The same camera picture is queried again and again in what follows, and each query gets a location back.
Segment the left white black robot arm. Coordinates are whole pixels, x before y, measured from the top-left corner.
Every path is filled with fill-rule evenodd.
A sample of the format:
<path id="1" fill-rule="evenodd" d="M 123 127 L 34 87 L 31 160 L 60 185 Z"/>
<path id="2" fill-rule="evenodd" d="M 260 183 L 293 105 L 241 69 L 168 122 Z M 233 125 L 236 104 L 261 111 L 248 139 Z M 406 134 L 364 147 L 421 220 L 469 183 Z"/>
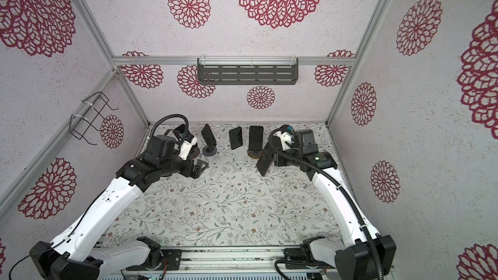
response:
<path id="1" fill-rule="evenodd" d="M 94 246 L 117 216 L 152 184 L 179 174 L 197 179 L 208 168 L 189 157 L 197 144 L 159 135 L 149 138 L 145 152 L 120 168 L 110 185 L 87 210 L 51 242 L 35 244 L 30 257 L 43 279 L 101 279 L 128 267 L 156 270 L 164 263 L 158 242 L 139 237 L 124 246 L 95 250 Z"/>

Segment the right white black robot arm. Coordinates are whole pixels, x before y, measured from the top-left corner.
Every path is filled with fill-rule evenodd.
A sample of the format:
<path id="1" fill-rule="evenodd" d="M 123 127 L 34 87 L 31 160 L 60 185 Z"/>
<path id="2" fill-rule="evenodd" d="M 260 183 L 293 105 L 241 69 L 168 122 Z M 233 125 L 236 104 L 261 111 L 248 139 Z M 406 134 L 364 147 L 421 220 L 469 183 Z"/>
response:
<path id="1" fill-rule="evenodd" d="M 276 166 L 296 166 L 306 173 L 332 212 L 341 240 L 313 237 L 303 241 L 297 258 L 278 260 L 279 265 L 329 267 L 341 279 L 384 279 L 389 275 L 396 244 L 367 219 L 346 186 L 332 155 L 321 152 L 312 130 L 284 125 L 273 130 L 267 145 Z"/>

